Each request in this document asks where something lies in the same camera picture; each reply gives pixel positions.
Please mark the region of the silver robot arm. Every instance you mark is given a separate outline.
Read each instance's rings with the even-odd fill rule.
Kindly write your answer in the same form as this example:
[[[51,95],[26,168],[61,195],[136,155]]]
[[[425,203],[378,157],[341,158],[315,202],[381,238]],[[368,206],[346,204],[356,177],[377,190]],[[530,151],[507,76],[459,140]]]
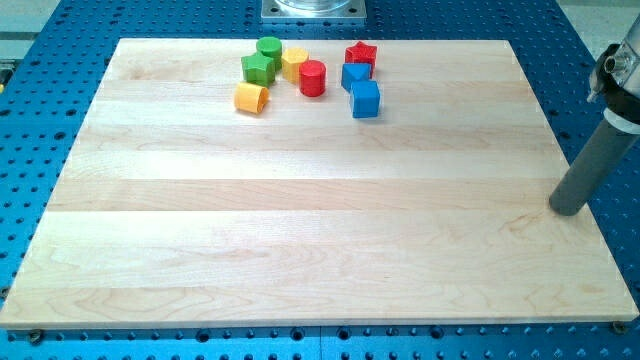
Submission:
[[[607,109],[639,124],[639,18],[620,43],[610,44],[589,76],[588,102],[602,95]]]

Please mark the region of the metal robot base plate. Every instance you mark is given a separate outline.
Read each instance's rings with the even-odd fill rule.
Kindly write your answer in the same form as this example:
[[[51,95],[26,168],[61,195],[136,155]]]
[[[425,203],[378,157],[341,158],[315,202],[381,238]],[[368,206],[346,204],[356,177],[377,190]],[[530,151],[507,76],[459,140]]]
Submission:
[[[286,20],[364,20],[365,0],[261,0],[261,17]]]

